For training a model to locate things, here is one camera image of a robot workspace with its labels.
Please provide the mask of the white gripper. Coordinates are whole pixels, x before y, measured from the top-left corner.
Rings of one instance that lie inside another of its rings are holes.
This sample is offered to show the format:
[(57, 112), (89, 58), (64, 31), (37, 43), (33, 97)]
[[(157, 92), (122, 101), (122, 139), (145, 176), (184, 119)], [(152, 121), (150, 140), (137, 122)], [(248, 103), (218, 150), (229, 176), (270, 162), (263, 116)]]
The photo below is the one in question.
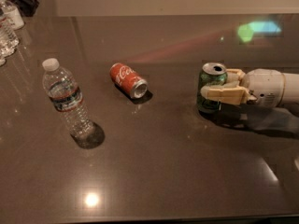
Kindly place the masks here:
[(210, 101), (229, 105), (246, 102), (264, 107), (279, 105), (285, 86), (285, 77), (279, 71), (255, 69), (245, 73), (241, 69), (227, 69), (226, 73), (227, 83), (241, 82), (243, 87), (204, 86), (201, 95)]

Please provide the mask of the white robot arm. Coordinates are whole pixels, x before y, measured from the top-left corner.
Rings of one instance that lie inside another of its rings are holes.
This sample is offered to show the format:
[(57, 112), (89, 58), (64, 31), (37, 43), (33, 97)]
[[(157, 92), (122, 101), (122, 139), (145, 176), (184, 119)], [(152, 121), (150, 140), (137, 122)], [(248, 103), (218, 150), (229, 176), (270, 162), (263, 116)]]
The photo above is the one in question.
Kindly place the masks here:
[(299, 103), (298, 74), (259, 68), (246, 74), (240, 69), (229, 69), (227, 75), (223, 85), (205, 85), (201, 95), (229, 105), (278, 107)]

